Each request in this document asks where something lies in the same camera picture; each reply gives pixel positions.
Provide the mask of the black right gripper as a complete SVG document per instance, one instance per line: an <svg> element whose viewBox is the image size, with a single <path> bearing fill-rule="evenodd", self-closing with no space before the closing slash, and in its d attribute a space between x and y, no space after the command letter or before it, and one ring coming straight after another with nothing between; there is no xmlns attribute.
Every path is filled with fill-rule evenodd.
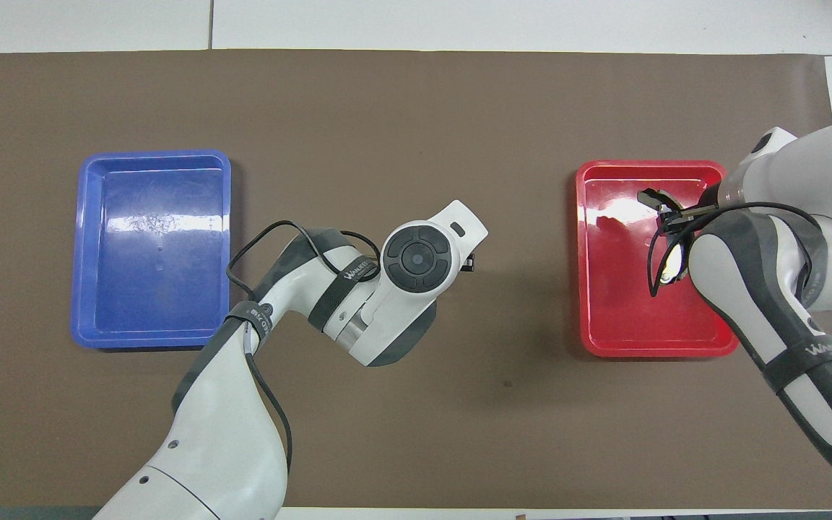
<svg viewBox="0 0 832 520"><path fill-rule="evenodd" d="M670 205L660 205L657 210L657 234L675 236L683 233L697 233L700 225L694 224L700 214L700 207L674 209Z"/></svg>

